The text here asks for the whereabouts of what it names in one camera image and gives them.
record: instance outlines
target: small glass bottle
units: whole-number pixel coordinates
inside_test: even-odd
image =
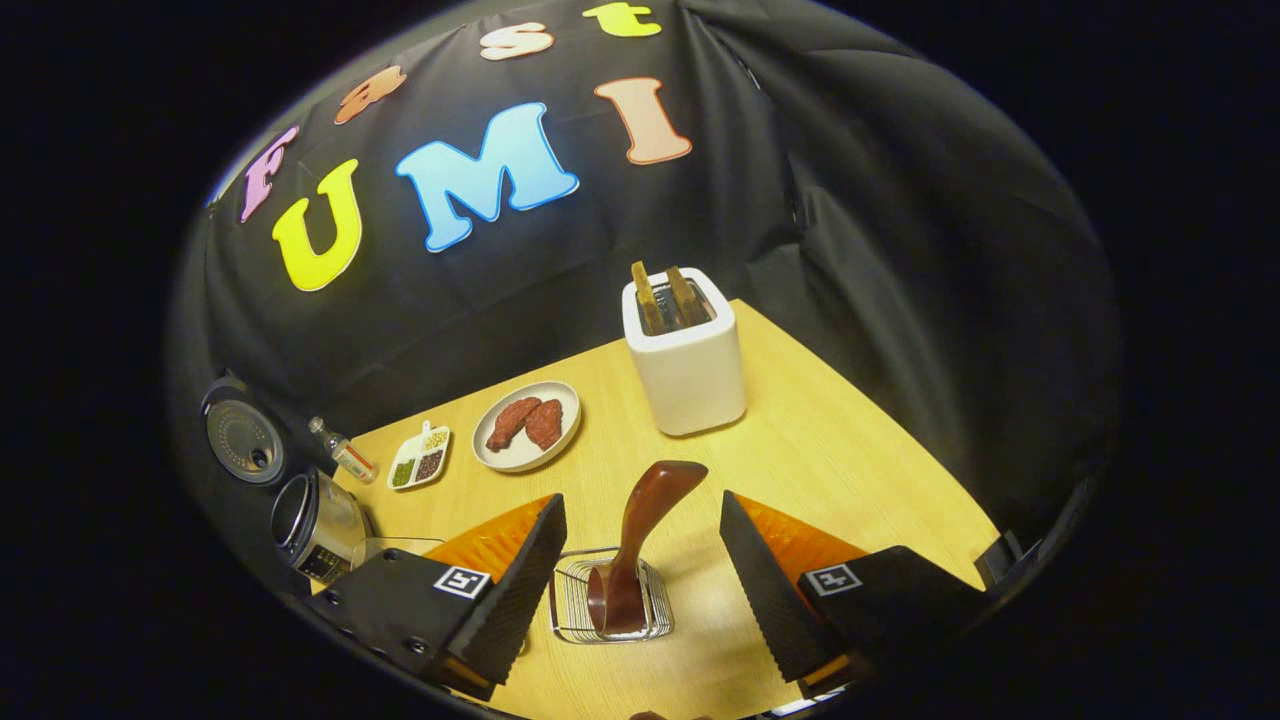
[[[324,429],[324,420],[320,418],[311,418],[307,423],[307,428],[311,429],[311,434],[320,438],[320,445],[324,446],[325,451],[338,461],[339,465],[347,469],[357,480],[364,483],[371,483],[378,478],[378,468],[372,462],[361,455],[356,446],[351,445],[351,441],[339,436],[338,433]]]

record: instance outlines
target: white plate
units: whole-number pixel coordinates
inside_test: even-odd
[[[511,446],[499,450],[498,452],[485,447],[485,441],[493,434],[493,427],[498,420],[498,414],[512,402],[526,397],[536,397],[543,402],[549,400],[561,401],[564,414],[561,416],[561,438],[556,441],[556,445],[544,451],[538,447],[534,441],[529,439],[529,434],[521,429],[516,433],[516,437],[511,438]],[[525,386],[495,402],[493,407],[490,407],[489,411],[480,418],[480,423],[476,424],[476,429],[471,434],[471,451],[476,454],[476,460],[502,473],[522,473],[525,470],[532,470],[534,468],[550,461],[552,457],[559,455],[559,452],[568,446],[570,441],[573,439],[573,433],[577,432],[577,425],[581,419],[582,404],[579,401],[577,393],[573,392],[573,388],[567,384],[558,383],[556,380],[544,380],[531,386]]]
[[[424,455],[429,455],[429,452],[422,452],[422,443],[426,441],[426,436],[431,433],[444,433],[444,445],[439,447],[444,450],[444,455],[440,456],[440,465],[435,469],[435,471],[431,473],[430,477],[419,480],[417,465],[419,462],[422,461]],[[412,487],[425,486],[426,483],[435,482],[440,477],[440,473],[444,471],[444,462],[449,457],[449,439],[452,437],[453,433],[449,432],[449,428],[445,427],[433,428],[430,421],[422,423],[422,432],[401,443],[399,450],[396,451],[396,459],[392,461],[392,469],[389,473],[387,473],[387,487],[394,491],[403,491]],[[431,448],[430,452],[435,452],[439,448]],[[401,464],[403,462],[413,464],[413,469],[410,470],[408,475],[410,480],[399,487],[393,486],[392,480],[396,479],[396,468],[399,468]]]

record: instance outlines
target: blue letter m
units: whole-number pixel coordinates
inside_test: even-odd
[[[396,165],[396,174],[408,177],[417,188],[431,228],[428,250],[439,252],[471,234],[471,220],[453,211],[451,195],[492,223],[502,205],[503,174],[511,177],[515,210],[529,210],[577,190],[577,177],[559,167],[543,133],[545,111],[541,102],[526,102],[494,115],[485,129],[479,160],[436,141],[410,152]]]

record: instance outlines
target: meat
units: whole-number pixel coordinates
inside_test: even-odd
[[[493,424],[493,434],[489,436],[484,446],[494,452],[508,447],[511,438],[516,437],[516,433],[525,427],[525,418],[541,404],[543,401],[536,397],[526,397],[506,406],[502,413],[498,413],[498,419]]]
[[[529,439],[538,443],[538,447],[548,450],[559,439],[563,416],[564,409],[559,400],[548,400],[525,418],[525,433]]]

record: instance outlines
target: wooden table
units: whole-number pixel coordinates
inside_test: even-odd
[[[582,646],[550,632],[548,596],[529,651],[492,705],[534,719],[625,720],[653,710],[669,720],[735,720],[800,700],[764,644],[718,534],[724,489],[796,516],[864,550],[905,544],[975,588],[973,561],[997,538],[968,492],[902,428],[803,345],[733,301],[748,410],[737,423],[671,438],[650,420],[625,340],[512,378],[353,439],[379,465],[364,484],[334,478],[370,509],[383,536],[453,536],[549,493],[564,495],[566,551],[617,544],[622,509],[655,460],[694,460],[710,474],[645,543],[667,583],[675,630],[643,643]],[[471,433],[508,392],[554,379],[582,402],[573,443],[522,475],[481,465]],[[453,430],[442,479],[387,487],[399,445],[422,420]]]

